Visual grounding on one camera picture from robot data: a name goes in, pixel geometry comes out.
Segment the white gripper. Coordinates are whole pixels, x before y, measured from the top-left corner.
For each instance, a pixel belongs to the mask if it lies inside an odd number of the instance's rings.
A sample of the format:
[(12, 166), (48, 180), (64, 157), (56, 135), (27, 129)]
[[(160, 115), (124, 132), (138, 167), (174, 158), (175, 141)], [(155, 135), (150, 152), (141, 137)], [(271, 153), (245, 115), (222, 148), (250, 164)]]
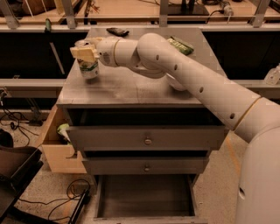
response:
[(77, 60), (94, 63), (99, 59), (104, 66), (117, 67), (115, 49), (119, 40), (117, 37), (86, 38), (91, 45), (74, 46), (70, 52)]

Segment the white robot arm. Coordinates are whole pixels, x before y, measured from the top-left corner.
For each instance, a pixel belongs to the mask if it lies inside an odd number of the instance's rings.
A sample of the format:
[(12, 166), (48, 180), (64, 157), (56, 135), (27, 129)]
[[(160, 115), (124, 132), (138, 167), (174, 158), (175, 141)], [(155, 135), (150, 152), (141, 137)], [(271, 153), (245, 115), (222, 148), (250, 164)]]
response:
[(86, 49), (89, 60), (160, 79), (170, 75), (248, 142), (235, 224), (280, 224), (280, 106), (183, 55), (156, 33), (138, 40), (107, 37)]

